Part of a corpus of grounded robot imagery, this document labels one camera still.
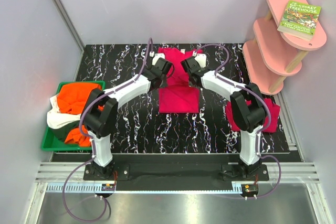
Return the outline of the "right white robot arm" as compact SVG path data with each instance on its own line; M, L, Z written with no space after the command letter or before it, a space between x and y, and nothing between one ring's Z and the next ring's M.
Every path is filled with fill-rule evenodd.
M271 115L258 85L235 82L204 66L204 61L191 56L181 61L183 70L194 86L213 91L230 101L235 124L240 129L240 153L233 177L250 180L261 167L260 135Z

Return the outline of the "magenta t-shirt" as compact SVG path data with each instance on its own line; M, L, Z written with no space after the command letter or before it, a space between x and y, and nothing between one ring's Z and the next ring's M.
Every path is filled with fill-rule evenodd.
M200 91L189 86L188 74L181 62L192 56L192 51L181 52L177 48L158 49L165 54L165 59L173 64L174 70L169 72L167 86L159 89L160 113L198 113Z

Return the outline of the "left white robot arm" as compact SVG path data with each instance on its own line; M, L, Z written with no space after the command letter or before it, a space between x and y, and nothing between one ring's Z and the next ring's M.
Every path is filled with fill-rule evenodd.
M163 86L173 64L158 57L152 66L130 80L111 89L93 89L80 117L79 128L84 126L92 146L91 166L103 180L113 175L113 155L110 137L117 122L118 110L134 98Z

